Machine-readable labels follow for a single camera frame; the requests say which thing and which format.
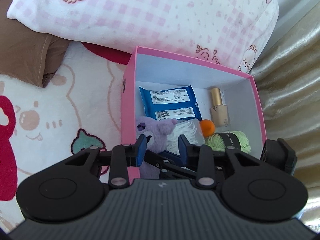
gold bottle cap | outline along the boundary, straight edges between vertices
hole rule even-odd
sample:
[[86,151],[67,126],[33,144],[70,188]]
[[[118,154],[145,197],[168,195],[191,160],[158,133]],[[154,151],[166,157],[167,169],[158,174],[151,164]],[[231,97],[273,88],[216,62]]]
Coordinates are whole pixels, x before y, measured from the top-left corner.
[[213,106],[223,105],[219,88],[211,89],[211,97],[212,97]]

white label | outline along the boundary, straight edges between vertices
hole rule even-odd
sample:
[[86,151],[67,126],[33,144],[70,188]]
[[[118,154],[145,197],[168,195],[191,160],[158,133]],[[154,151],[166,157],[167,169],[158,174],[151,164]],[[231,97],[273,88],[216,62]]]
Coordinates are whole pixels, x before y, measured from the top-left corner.
[[172,104],[172,103],[180,103],[190,101],[187,90],[183,89],[175,89],[168,90],[165,92],[161,91],[150,91],[152,103],[154,105],[158,104]]
[[192,107],[180,108],[175,110],[158,111],[155,113],[158,121],[169,119],[169,118],[181,119],[181,118],[188,118],[188,117],[196,117]]

cartoon nose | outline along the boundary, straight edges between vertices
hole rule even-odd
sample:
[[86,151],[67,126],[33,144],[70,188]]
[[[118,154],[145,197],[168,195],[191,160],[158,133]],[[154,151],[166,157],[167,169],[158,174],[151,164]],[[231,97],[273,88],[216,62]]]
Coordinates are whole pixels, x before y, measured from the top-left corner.
[[141,122],[137,125],[138,131],[141,132],[146,128],[146,124],[144,122]]
[[38,127],[40,116],[35,110],[24,111],[20,114],[19,123],[23,130],[34,130]]

gray ribbed panel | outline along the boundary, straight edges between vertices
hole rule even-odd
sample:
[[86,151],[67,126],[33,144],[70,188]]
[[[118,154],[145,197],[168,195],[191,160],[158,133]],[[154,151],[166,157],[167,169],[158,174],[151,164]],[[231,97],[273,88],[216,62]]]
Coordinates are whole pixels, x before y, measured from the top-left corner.
[[80,220],[58,225],[27,220],[10,237],[14,240],[310,240],[314,233],[297,219],[278,224],[243,220],[226,210],[214,192],[197,190],[188,180],[136,179],[127,189],[111,191],[100,208]]

pillow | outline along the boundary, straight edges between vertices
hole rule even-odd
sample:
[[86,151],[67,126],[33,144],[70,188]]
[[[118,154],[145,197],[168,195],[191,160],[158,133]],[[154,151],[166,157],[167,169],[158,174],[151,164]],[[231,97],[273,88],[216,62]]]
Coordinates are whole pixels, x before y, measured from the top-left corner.
[[45,87],[59,68],[69,41],[8,19],[12,1],[0,0],[0,74]]
[[37,32],[131,53],[145,46],[249,72],[277,0],[14,0],[7,16]]

